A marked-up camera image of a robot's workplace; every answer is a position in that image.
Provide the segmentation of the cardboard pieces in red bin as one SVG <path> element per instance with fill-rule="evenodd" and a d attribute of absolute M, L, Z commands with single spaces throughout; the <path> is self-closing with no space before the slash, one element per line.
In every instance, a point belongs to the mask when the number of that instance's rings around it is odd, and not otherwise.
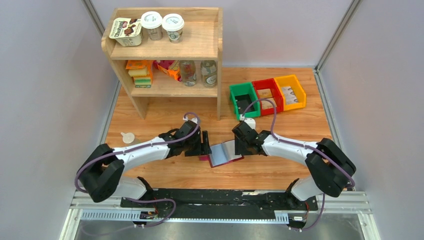
<path fill-rule="evenodd" d="M 277 103 L 275 102 L 270 88 L 258 89 L 257 96 L 259 99 L 267 99 L 260 102 L 262 110 L 272 109 L 273 106 L 277 107 Z"/>

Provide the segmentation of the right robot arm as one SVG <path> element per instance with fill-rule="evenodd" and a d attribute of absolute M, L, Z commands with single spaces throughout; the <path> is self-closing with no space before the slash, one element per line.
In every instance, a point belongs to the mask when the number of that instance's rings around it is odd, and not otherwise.
<path fill-rule="evenodd" d="M 356 166 L 329 138 L 319 142 L 290 139 L 269 130 L 257 132 L 246 121 L 239 122 L 232 132 L 237 154 L 281 157 L 307 167 L 310 175 L 294 180 L 287 188 L 285 202 L 291 209 L 299 209 L 307 199 L 321 194 L 337 198 L 355 184 Z"/>

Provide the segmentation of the Chobani yogurt tub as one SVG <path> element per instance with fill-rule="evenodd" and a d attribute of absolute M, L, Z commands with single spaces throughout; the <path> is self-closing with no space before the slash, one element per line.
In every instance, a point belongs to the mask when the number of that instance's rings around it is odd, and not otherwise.
<path fill-rule="evenodd" d="M 123 47 L 134 47 L 142 43 L 143 30 L 138 18 L 115 18 L 109 38 L 117 41 Z"/>

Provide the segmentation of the white-lidded paper cup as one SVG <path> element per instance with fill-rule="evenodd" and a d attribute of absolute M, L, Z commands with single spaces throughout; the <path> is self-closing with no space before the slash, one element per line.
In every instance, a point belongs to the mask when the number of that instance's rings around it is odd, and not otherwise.
<path fill-rule="evenodd" d="M 152 41 L 159 41 L 163 37 L 162 16 L 156 11 L 147 11 L 141 16 L 141 25 Z"/>
<path fill-rule="evenodd" d="M 182 41 L 184 25 L 184 19 L 177 13 L 167 14 L 162 19 L 162 28 L 166 31 L 169 41 L 174 44 Z"/>

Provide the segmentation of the wooden two-tier shelf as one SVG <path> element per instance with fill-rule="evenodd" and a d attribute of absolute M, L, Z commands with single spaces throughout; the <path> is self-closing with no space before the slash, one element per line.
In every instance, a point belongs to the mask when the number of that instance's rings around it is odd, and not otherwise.
<path fill-rule="evenodd" d="M 109 34 L 116 18 L 139 19 L 149 11 L 161 16 L 179 14 L 185 21 L 182 42 L 171 43 L 168 36 L 152 41 L 146 32 L 138 46 L 124 47 Z M 101 48 L 123 89 L 141 118 L 146 118 L 150 97 L 215 98 L 217 118 L 221 118 L 221 82 L 223 51 L 223 9 L 221 7 L 121 7 L 112 13 L 101 38 Z M 217 85 L 206 88 L 202 84 L 192 87 L 172 80 L 169 76 L 153 72 L 151 88 L 138 88 L 126 70 L 128 60 L 214 60 L 217 63 Z"/>

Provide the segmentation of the right clear glass bottle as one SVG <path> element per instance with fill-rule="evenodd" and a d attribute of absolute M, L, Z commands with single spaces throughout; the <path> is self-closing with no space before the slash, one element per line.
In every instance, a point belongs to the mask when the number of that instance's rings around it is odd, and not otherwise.
<path fill-rule="evenodd" d="M 203 60 L 200 63 L 201 82 L 206 88 L 217 84 L 217 63 L 214 60 Z"/>

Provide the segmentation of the clear glass bottle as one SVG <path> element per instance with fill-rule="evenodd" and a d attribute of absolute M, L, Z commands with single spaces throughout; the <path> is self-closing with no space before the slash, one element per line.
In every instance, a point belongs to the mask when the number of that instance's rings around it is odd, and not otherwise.
<path fill-rule="evenodd" d="M 201 82 L 206 88 L 217 84 L 217 63 L 214 60 L 203 60 L 200 63 Z"/>
<path fill-rule="evenodd" d="M 196 65 L 193 60 L 180 60 L 179 70 L 181 82 L 186 87 L 193 87 L 197 83 Z"/>

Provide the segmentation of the green plastic bin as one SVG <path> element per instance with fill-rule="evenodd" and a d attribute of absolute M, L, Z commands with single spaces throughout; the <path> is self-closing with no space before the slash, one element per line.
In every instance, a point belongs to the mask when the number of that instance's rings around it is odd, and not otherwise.
<path fill-rule="evenodd" d="M 229 92 L 230 100 L 234 106 L 234 113 L 238 121 L 240 120 L 241 114 L 243 114 L 245 110 L 246 118 L 257 118 L 261 116 L 261 107 L 259 101 L 249 107 L 252 102 L 258 99 L 251 82 L 230 85 Z"/>

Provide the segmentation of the small clear squeeze bottle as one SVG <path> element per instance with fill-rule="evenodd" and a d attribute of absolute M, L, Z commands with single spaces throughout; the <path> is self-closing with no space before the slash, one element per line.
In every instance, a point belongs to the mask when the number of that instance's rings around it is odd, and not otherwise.
<path fill-rule="evenodd" d="M 121 132 L 122 141 L 127 146 L 140 144 L 141 141 L 132 132 Z"/>

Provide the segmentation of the yellow plastic bin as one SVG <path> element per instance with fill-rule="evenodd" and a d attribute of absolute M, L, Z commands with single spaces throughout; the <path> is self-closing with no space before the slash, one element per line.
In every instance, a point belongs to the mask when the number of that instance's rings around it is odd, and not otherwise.
<path fill-rule="evenodd" d="M 307 95 L 295 74 L 275 77 L 274 81 L 283 97 L 283 111 L 306 107 Z"/>

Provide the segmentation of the red leather card holder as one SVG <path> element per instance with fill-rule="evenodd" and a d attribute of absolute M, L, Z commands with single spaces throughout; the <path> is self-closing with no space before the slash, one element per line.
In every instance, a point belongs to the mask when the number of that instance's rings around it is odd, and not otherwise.
<path fill-rule="evenodd" d="M 242 155 L 235 154 L 235 140 L 229 140 L 210 147 L 211 154 L 199 156 L 199 160 L 209 162 L 211 168 L 216 168 L 244 159 Z"/>

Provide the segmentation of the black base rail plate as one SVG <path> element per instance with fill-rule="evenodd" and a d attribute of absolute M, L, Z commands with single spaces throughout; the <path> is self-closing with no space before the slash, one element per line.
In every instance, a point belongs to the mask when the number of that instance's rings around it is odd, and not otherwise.
<path fill-rule="evenodd" d="M 299 211 L 302 217 L 319 209 L 316 197 L 298 201 L 283 190 L 157 188 L 135 203 L 125 198 L 123 208 L 152 208 L 158 217 L 196 220 L 276 220 L 277 211 Z M 148 200 L 159 200 L 147 203 Z"/>

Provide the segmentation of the orange snack box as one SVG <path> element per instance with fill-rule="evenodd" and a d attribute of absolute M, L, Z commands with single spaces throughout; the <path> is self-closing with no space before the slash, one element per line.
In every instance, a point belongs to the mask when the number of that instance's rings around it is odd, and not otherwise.
<path fill-rule="evenodd" d="M 182 81 L 179 60 L 154 60 L 153 66 L 176 81 Z"/>

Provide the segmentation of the right white-lidded paper cup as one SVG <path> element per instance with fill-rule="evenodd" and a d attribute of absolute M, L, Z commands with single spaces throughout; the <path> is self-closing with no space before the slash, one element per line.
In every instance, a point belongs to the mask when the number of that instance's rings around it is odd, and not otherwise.
<path fill-rule="evenodd" d="M 184 19 L 177 13 L 167 14 L 162 19 L 162 28 L 166 31 L 169 41 L 174 44 L 182 41 L 184 25 Z"/>

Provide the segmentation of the white packet in yellow bin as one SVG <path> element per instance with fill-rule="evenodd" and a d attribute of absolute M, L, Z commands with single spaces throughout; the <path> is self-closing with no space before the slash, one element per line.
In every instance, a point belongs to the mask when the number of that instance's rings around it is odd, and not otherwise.
<path fill-rule="evenodd" d="M 286 105 L 292 105 L 299 102 L 298 98 L 295 95 L 295 92 L 290 86 L 283 86 L 281 88 L 281 91 L 284 95 Z"/>

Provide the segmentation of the left clear glass bottle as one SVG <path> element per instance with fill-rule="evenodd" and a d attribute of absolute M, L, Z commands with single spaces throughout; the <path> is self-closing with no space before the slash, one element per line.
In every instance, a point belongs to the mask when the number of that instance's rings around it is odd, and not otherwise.
<path fill-rule="evenodd" d="M 197 83 L 196 65 L 193 60 L 180 60 L 179 70 L 181 82 L 186 87 L 193 87 Z"/>

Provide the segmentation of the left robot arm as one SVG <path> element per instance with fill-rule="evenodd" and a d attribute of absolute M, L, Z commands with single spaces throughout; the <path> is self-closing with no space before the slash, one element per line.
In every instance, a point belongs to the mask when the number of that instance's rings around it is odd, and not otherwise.
<path fill-rule="evenodd" d="M 161 133 L 139 144 L 111 148 L 103 143 L 95 148 L 76 173 L 75 186 L 87 193 L 95 203 L 110 197 L 130 198 L 140 207 L 148 207 L 153 194 L 141 178 L 124 173 L 153 161 L 183 154 L 186 157 L 211 154 L 209 134 L 195 120 L 187 120 L 180 128 Z"/>

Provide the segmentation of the left white-lidded paper cup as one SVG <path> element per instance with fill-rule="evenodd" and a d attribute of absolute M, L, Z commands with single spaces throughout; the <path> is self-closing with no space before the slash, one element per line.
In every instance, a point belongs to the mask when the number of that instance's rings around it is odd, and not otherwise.
<path fill-rule="evenodd" d="M 152 41 L 159 41 L 163 37 L 162 16 L 156 11 L 147 11 L 141 16 L 141 25 Z"/>

